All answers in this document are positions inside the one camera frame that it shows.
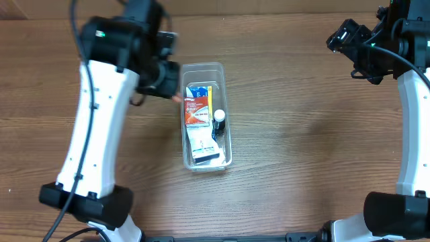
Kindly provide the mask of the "clear plastic container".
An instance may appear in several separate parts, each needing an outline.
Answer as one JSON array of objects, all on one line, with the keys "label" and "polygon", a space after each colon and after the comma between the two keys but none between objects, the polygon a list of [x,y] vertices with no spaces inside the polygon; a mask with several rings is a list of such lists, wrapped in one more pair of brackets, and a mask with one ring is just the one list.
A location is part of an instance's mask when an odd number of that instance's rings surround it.
[{"label": "clear plastic container", "polygon": [[193,171],[223,170],[232,163],[226,79],[221,63],[181,70],[183,164]]}]

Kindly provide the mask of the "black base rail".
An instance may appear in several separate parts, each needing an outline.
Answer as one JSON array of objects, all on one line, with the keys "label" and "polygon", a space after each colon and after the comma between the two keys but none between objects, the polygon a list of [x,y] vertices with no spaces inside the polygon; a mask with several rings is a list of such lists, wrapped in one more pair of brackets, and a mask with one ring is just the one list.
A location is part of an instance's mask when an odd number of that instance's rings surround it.
[{"label": "black base rail", "polygon": [[327,231],[286,233],[285,235],[254,235],[231,237],[172,237],[144,238],[144,242],[329,242],[333,241]]}]

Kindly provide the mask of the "red white medicine box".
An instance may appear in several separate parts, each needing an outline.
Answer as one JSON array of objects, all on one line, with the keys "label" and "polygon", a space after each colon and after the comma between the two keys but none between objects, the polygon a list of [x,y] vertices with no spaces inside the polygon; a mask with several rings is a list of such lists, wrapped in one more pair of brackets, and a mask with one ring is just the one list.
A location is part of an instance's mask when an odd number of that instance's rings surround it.
[{"label": "red white medicine box", "polygon": [[186,97],[184,99],[184,122],[190,128],[209,126],[207,97]]}]

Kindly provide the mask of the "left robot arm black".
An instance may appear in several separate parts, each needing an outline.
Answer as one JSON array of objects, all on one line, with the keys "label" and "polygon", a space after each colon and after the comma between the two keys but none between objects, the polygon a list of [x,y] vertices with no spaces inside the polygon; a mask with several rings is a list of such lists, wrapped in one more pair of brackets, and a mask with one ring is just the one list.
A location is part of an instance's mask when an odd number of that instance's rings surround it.
[{"label": "left robot arm black", "polygon": [[130,215],[134,195],[115,182],[116,157],[133,95],[177,93],[180,67],[169,60],[177,35],[161,30],[170,16],[153,0],[125,1],[122,15],[95,16],[81,27],[76,5],[69,13],[81,58],[77,115],[64,165],[39,201],[73,215],[102,241],[144,241]]}]

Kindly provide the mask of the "blue yellow VapoDrops box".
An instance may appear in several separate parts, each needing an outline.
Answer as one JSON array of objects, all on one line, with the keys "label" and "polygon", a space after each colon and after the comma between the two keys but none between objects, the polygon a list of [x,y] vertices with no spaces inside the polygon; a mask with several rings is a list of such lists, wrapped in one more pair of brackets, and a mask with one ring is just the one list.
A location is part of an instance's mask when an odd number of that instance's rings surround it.
[{"label": "blue yellow VapoDrops box", "polygon": [[207,97],[208,98],[208,109],[209,118],[213,119],[213,107],[212,107],[212,86],[196,86],[186,88],[187,97]]}]

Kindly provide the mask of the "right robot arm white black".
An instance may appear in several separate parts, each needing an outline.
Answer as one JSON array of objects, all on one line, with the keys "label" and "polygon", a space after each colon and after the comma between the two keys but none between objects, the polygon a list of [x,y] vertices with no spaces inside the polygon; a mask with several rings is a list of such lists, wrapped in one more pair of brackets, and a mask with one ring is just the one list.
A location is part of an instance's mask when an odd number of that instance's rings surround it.
[{"label": "right robot arm white black", "polygon": [[402,157],[396,191],[370,192],[363,211],[325,223],[315,241],[400,241],[429,238],[429,2],[392,0],[373,30],[346,19],[327,47],[353,62],[351,77],[398,83]]}]

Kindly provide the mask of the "dark syrup bottle white cap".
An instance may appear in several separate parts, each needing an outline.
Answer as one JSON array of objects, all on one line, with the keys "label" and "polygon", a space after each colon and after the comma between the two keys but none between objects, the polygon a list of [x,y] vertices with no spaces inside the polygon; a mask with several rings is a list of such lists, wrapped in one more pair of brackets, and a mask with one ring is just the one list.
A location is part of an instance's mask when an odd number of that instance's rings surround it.
[{"label": "dark syrup bottle white cap", "polygon": [[224,110],[218,109],[214,112],[214,118],[213,118],[213,134],[219,135],[221,134],[225,129],[226,124],[226,113]]}]

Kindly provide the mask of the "orange tablet tube white cap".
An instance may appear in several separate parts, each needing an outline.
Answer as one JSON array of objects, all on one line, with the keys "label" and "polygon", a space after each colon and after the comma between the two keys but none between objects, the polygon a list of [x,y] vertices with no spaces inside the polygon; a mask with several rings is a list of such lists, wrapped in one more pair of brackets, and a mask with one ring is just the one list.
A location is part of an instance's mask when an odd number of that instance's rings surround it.
[{"label": "orange tablet tube white cap", "polygon": [[182,97],[180,97],[180,96],[177,96],[177,95],[175,95],[175,96],[173,96],[172,98],[171,98],[174,102],[177,102],[177,103],[180,103],[180,102],[182,102]]}]

